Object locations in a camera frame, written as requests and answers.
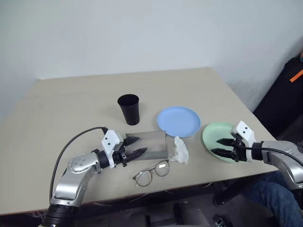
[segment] blue plate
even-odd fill
[[[158,115],[158,126],[166,134],[176,137],[194,135],[201,127],[199,116],[186,107],[172,106],[162,110]]]

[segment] green plate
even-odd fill
[[[235,163],[234,160],[227,157],[221,157],[219,155],[214,154],[211,149],[213,148],[223,148],[226,150],[232,150],[232,147],[224,146],[220,143],[217,143],[217,140],[222,138],[230,138],[233,139],[233,136],[231,135],[231,129],[233,125],[225,122],[214,122],[205,127],[202,134],[202,141],[208,151],[215,156],[216,158],[224,161],[224,162],[230,162]]]

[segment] white wall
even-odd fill
[[[0,120],[37,78],[203,66],[254,110],[302,49],[302,12],[302,0],[2,0]]]

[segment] eyeglass frame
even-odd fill
[[[163,161],[160,161],[160,162],[157,163],[154,167],[149,168],[149,169],[144,169],[144,170],[138,172],[138,173],[133,177],[133,180],[136,181],[137,185],[139,185],[140,187],[146,187],[146,186],[150,185],[151,182],[152,182],[152,170],[155,171],[155,173],[156,173],[157,176],[160,176],[159,174],[157,174],[157,171],[156,171],[155,169],[156,169],[156,166],[159,165],[159,164],[162,163],[162,162],[167,162],[167,165],[169,165],[169,160],[168,160],[168,159],[163,160]],[[141,172],[143,172],[143,171],[149,171],[149,172],[151,173],[151,181],[150,181],[147,185],[145,185],[145,186],[140,185],[140,184],[137,182],[137,180],[136,180],[136,176],[139,175],[139,174],[141,174]]]

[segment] cable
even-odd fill
[[[303,167],[303,162],[298,159],[297,157],[285,152],[285,151],[282,151],[282,150],[278,150],[278,149],[274,149],[274,148],[247,148],[247,147],[243,147],[244,149],[246,150],[268,150],[268,151],[274,151],[274,152],[277,152],[277,153],[280,153],[280,154],[283,154],[283,155],[286,155],[290,158],[292,158],[293,160],[295,160],[297,163],[299,163],[302,167]]]
[[[139,198],[136,198],[136,199],[134,199],[134,200],[130,200],[129,203],[130,203],[130,202],[133,202],[133,201],[136,201],[136,200],[139,200],[139,199],[143,198],[145,195],[148,195],[148,194],[149,194],[149,193],[145,193],[144,195],[140,196]]]
[[[174,194],[173,192],[169,192],[169,191],[167,191],[167,190],[164,190],[165,192],[167,192],[167,193],[169,193],[169,194]]]
[[[41,219],[43,219],[43,214],[40,214],[39,211],[37,211],[37,213],[39,214],[39,217],[40,217]]]
[[[210,186],[213,182],[210,182],[208,185],[203,186],[202,188],[207,188],[208,186]]]
[[[61,159],[61,156],[63,155],[64,151],[67,149],[67,147],[75,140],[77,139],[79,136],[89,132],[89,131],[93,131],[93,130],[96,130],[96,129],[102,129],[103,133],[105,134],[107,132],[107,128],[106,127],[94,127],[94,128],[91,128],[91,129],[87,129],[81,133],[79,133],[78,135],[74,136],[65,146],[64,148],[62,149],[62,151],[60,152],[58,158],[57,158],[57,161],[56,161],[56,164],[53,168],[53,175],[52,175],[52,179],[51,179],[51,185],[50,185],[50,188],[49,188],[49,201],[51,201],[51,198],[53,196],[53,182],[55,180],[55,176],[56,176],[56,172],[57,172],[57,168],[58,168],[58,165],[59,165],[59,162],[60,162],[60,159]]]
[[[112,206],[112,205],[101,204],[101,203],[97,203],[97,202],[94,202],[93,204],[98,205],[98,206],[102,206],[102,207],[111,207]]]

